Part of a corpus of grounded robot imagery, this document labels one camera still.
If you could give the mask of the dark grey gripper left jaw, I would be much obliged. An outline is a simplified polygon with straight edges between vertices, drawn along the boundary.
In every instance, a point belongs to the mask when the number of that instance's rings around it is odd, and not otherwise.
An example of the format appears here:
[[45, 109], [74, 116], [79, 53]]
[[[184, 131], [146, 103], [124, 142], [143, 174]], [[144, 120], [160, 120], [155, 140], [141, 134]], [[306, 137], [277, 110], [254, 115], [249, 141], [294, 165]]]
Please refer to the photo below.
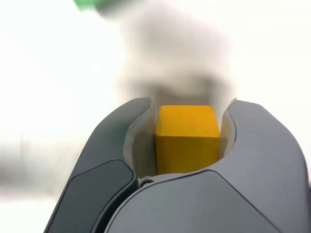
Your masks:
[[157, 174], [156, 109], [133, 99], [104, 118], [86, 142], [45, 228], [47, 233], [102, 233], [116, 209]]

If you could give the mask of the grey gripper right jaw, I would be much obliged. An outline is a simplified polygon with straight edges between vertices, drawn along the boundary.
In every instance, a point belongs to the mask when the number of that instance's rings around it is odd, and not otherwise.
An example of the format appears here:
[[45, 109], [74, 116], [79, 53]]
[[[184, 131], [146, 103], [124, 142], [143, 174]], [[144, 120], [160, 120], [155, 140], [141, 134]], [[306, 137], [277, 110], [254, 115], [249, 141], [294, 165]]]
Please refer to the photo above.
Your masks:
[[224, 157], [152, 183], [115, 212], [108, 233], [303, 233], [305, 158], [261, 105], [236, 100], [223, 115]]

